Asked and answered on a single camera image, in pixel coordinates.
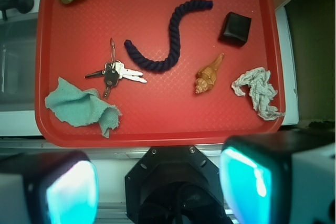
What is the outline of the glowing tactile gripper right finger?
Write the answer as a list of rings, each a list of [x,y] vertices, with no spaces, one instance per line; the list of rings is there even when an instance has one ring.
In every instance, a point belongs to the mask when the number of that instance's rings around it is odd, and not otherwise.
[[[219,178],[239,223],[335,223],[333,132],[229,137]]]

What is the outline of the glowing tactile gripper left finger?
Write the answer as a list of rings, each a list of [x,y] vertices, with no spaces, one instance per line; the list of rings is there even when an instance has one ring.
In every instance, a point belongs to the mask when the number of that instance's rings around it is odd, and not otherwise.
[[[83,151],[1,158],[1,223],[94,223],[99,186]]]

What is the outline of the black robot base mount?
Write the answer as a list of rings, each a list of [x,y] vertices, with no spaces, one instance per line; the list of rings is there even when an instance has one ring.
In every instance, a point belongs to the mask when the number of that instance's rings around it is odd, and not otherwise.
[[[125,175],[133,223],[231,223],[219,169],[195,146],[152,147]]]

